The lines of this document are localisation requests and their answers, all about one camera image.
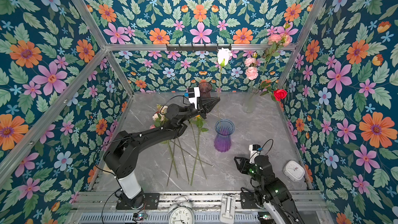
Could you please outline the orange rose flower stem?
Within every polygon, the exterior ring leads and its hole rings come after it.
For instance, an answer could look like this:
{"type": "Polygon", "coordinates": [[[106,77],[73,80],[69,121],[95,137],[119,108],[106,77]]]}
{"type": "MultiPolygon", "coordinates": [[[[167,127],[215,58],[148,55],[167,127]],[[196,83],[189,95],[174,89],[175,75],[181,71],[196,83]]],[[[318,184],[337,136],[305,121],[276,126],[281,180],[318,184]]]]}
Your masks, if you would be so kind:
{"type": "Polygon", "coordinates": [[[200,155],[201,134],[208,131],[208,129],[204,127],[204,123],[205,123],[205,120],[200,116],[196,116],[192,120],[190,120],[190,127],[191,127],[191,130],[193,133],[193,139],[194,139],[195,150],[196,150],[196,154],[194,156],[193,169],[192,169],[192,173],[191,173],[190,186],[193,186],[193,184],[194,184],[194,177],[195,177],[195,172],[196,172],[197,167],[201,168],[205,179],[207,179],[207,175],[206,175],[206,172],[204,170],[204,165],[203,165],[204,162],[202,161],[201,155],[200,155]]]}

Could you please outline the purple glass vase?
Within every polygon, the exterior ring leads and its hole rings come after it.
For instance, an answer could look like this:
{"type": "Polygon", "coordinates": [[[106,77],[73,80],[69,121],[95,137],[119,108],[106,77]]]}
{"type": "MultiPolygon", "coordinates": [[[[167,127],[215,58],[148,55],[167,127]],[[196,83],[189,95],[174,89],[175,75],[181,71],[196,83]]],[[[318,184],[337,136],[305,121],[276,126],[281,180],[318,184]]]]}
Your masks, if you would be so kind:
{"type": "Polygon", "coordinates": [[[214,140],[215,149],[219,152],[229,151],[232,146],[231,135],[235,131],[233,122],[227,119],[221,119],[216,122],[215,131],[217,133],[214,140]]]}

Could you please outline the clear ribbed glass vase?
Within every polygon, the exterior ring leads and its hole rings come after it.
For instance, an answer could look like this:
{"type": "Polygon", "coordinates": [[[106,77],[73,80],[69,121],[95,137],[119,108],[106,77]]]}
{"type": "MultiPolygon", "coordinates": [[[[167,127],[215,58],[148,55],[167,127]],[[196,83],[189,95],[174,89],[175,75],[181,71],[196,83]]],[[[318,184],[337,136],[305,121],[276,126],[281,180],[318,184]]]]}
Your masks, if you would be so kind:
{"type": "Polygon", "coordinates": [[[245,113],[253,113],[257,105],[259,89],[256,87],[250,87],[246,93],[243,101],[243,111],[245,113]]]}

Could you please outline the white rosebud flower stem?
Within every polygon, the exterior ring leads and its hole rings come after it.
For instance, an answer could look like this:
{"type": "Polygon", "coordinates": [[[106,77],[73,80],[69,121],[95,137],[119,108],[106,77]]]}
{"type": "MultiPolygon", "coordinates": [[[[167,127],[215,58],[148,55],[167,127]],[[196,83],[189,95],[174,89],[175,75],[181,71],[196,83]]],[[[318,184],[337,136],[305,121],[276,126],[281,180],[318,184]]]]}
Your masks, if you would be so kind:
{"type": "Polygon", "coordinates": [[[217,89],[218,97],[220,97],[221,88],[222,88],[222,70],[229,63],[231,55],[232,55],[232,51],[230,48],[221,48],[218,50],[218,53],[217,53],[217,63],[220,65],[220,70],[219,70],[219,84],[220,85],[218,86],[218,89],[217,89]]]}

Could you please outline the cream rose flower bunch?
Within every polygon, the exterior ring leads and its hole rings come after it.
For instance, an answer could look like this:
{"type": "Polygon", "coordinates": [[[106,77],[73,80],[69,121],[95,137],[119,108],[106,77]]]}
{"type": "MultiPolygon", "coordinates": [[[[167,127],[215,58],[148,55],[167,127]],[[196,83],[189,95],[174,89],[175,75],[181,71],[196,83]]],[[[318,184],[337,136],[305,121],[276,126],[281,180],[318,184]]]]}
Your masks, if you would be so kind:
{"type": "MultiPolygon", "coordinates": [[[[167,106],[165,105],[157,105],[157,110],[154,113],[154,115],[152,116],[152,121],[153,124],[151,125],[151,129],[154,129],[156,127],[165,127],[165,125],[169,122],[169,120],[166,118],[165,114],[167,112],[167,106]]],[[[180,139],[174,139],[174,140],[166,140],[166,141],[162,141],[161,142],[162,145],[167,147],[167,151],[169,152],[169,156],[170,156],[170,169],[169,172],[167,173],[167,181],[166,181],[166,185],[168,186],[169,183],[171,182],[171,176],[172,173],[174,172],[175,175],[177,176],[177,178],[179,178],[179,171],[178,171],[178,166],[177,166],[177,162],[176,162],[176,152],[179,150],[181,152],[182,155],[182,160],[183,160],[183,165],[186,171],[186,176],[189,181],[189,175],[188,175],[188,168],[187,168],[187,164],[186,164],[186,158],[185,158],[185,154],[184,154],[184,149],[182,148],[180,139]]]]}

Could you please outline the pink carnation flower stem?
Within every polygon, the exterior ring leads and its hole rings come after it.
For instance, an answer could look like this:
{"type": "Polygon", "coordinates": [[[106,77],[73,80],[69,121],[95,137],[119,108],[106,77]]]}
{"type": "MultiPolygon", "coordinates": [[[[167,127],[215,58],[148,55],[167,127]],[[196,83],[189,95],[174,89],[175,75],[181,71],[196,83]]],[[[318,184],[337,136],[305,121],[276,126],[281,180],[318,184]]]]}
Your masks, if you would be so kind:
{"type": "Polygon", "coordinates": [[[245,74],[249,80],[255,80],[259,76],[257,57],[258,54],[255,52],[250,58],[244,61],[245,67],[247,67],[245,74]]]}

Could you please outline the red rose flower stem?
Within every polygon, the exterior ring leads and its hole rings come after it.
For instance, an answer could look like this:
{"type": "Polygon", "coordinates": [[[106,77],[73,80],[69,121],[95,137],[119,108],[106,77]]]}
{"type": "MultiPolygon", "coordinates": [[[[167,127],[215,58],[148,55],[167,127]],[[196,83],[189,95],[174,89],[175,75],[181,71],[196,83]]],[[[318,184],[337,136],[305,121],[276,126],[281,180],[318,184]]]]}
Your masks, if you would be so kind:
{"type": "Polygon", "coordinates": [[[271,80],[265,80],[260,84],[261,96],[270,95],[275,102],[281,102],[287,97],[287,91],[284,89],[277,89],[276,83],[271,80]]]}

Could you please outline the pink bud flower stem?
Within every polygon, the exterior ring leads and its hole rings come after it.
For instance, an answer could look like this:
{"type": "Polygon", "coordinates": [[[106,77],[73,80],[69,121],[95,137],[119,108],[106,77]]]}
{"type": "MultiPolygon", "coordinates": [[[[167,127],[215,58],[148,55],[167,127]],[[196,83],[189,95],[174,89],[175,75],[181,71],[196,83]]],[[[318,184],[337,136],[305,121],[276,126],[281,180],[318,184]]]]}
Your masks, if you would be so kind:
{"type": "Polygon", "coordinates": [[[293,35],[296,33],[296,29],[293,27],[293,22],[286,22],[282,26],[278,26],[267,38],[269,47],[263,51],[260,61],[263,64],[259,67],[261,70],[261,81],[260,84],[265,83],[267,86],[272,83],[272,79],[268,77],[271,76],[271,69],[268,68],[269,64],[273,60],[277,60],[280,56],[280,52],[284,48],[293,44],[293,35]]]}

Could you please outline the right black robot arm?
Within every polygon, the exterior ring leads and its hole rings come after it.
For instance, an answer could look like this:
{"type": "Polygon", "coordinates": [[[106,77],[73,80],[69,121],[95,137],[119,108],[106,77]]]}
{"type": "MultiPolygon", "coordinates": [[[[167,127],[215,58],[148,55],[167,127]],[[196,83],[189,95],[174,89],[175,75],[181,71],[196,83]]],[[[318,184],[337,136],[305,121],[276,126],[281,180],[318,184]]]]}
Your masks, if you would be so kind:
{"type": "Polygon", "coordinates": [[[287,186],[275,176],[268,156],[258,155],[251,163],[248,158],[234,157],[238,171],[250,176],[257,183],[253,190],[242,187],[240,202],[242,209],[263,209],[277,224],[302,224],[299,214],[287,186]]]}

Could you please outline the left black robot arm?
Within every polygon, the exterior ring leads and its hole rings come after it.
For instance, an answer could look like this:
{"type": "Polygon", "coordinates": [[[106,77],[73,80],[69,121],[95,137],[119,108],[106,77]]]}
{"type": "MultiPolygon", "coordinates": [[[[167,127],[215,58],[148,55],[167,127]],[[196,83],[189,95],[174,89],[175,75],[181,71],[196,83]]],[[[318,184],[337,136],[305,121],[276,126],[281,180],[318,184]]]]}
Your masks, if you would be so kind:
{"type": "Polygon", "coordinates": [[[186,106],[171,104],[165,112],[166,123],[150,130],[127,133],[119,132],[103,155],[121,187],[119,199],[132,208],[138,208],[144,201],[144,192],[135,175],[140,153],[161,142],[182,136],[187,128],[186,121],[206,115],[220,102],[219,97],[196,97],[186,106]]]}

